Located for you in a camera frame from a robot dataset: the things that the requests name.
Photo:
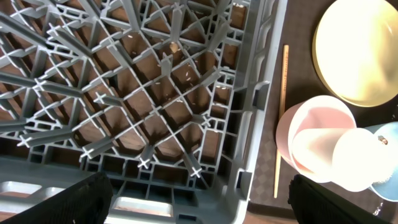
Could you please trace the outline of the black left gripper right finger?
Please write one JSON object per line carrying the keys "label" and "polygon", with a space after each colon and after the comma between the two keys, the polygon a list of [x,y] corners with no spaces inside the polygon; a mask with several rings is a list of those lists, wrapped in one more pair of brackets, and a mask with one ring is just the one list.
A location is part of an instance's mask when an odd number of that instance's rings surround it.
{"label": "black left gripper right finger", "polygon": [[290,182],[288,204],[299,224],[388,224],[301,174]]}

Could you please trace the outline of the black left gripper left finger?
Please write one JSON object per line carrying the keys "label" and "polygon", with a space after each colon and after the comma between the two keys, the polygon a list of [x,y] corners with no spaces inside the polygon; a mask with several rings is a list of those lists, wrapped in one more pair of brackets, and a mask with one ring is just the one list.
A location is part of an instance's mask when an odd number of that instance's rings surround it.
{"label": "black left gripper left finger", "polygon": [[110,180],[105,173],[97,172],[32,208],[4,220],[3,223],[104,223],[112,196]]}

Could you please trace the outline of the white cup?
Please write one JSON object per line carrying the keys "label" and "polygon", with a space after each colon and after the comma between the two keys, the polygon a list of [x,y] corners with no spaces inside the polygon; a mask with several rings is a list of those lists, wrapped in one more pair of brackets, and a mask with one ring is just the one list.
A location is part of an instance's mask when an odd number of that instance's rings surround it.
{"label": "white cup", "polygon": [[292,156],[305,177],[350,192],[388,180],[397,164],[386,140],[363,128],[304,129],[292,141]]}

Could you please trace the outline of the light blue bowl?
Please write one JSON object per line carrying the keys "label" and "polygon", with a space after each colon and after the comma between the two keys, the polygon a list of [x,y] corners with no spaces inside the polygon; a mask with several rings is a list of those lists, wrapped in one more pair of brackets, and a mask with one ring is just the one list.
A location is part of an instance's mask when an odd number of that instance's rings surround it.
{"label": "light blue bowl", "polygon": [[384,200],[397,202],[397,121],[369,126],[366,129],[381,142],[382,150],[386,152],[383,159],[392,166],[389,176],[374,182],[370,189]]}

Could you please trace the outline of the pink bowl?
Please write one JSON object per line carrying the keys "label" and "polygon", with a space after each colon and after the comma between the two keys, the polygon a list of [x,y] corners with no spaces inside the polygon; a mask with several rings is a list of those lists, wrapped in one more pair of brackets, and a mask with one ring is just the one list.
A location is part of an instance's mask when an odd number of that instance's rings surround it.
{"label": "pink bowl", "polygon": [[278,122],[275,141],[281,158],[292,168],[318,183],[327,183],[329,177],[316,174],[299,163],[292,154],[292,141],[304,129],[355,128],[356,121],[350,109],[339,99],[320,95],[289,108]]}

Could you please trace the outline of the dark brown serving tray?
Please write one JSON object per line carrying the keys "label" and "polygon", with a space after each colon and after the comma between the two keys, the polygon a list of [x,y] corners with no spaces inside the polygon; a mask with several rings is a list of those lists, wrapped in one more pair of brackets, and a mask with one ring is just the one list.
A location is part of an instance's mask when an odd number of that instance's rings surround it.
{"label": "dark brown serving tray", "polygon": [[[313,67],[312,39],[318,21],[333,2],[334,0],[291,0],[287,4],[280,40],[281,45],[289,46],[286,108],[314,96],[329,94]],[[277,198],[273,197],[281,68],[282,54],[278,54],[245,223],[296,222],[287,203],[289,184],[296,171],[285,161],[280,165],[279,193]],[[397,223],[396,203],[384,201],[370,190],[353,193],[331,182],[324,186],[368,212],[379,211],[381,218]]]}

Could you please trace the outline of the grey plastic dish rack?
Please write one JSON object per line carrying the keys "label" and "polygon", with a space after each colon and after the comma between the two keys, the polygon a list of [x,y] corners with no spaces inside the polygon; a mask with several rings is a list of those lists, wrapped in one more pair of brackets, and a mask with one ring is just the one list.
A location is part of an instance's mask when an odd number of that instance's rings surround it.
{"label": "grey plastic dish rack", "polygon": [[1,219],[97,172],[106,223],[242,223],[286,1],[1,2]]}

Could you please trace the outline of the yellow plate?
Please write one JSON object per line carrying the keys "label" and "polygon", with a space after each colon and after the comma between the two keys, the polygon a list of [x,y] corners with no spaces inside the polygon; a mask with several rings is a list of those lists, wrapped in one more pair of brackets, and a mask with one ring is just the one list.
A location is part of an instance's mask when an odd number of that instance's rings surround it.
{"label": "yellow plate", "polygon": [[315,70],[334,95],[374,107],[397,95],[397,9],[386,0],[337,0],[312,41]]}

